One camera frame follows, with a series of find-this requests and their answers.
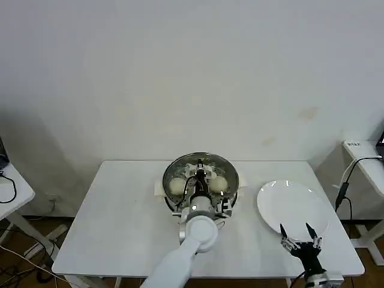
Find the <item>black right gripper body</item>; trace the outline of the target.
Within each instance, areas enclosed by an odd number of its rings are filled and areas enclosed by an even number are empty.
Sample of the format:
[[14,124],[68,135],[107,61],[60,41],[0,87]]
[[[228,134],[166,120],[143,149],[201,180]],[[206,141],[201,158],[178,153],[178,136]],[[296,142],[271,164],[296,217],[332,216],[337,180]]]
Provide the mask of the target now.
[[305,271],[305,275],[323,274],[325,269],[321,266],[318,255],[321,248],[313,242],[296,242],[296,248],[291,250],[291,255],[297,257]]

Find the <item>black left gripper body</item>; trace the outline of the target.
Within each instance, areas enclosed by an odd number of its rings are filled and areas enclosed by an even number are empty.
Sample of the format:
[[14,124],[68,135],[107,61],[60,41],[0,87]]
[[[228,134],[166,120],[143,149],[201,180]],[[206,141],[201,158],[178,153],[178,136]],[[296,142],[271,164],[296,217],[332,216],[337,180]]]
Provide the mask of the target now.
[[208,185],[204,179],[199,179],[196,177],[194,195],[208,197]]

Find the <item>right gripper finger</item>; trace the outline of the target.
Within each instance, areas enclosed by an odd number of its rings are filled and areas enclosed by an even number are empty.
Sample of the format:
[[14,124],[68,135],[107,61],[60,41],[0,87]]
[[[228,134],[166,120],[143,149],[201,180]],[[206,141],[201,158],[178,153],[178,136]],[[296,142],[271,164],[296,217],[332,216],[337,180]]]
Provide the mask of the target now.
[[281,245],[287,250],[297,250],[299,246],[293,242],[287,235],[286,230],[283,225],[280,223],[280,233],[281,233]]
[[308,223],[306,223],[305,226],[306,226],[308,233],[312,239],[312,243],[313,243],[314,248],[320,248],[321,243],[322,243],[322,237],[318,236],[316,231]]

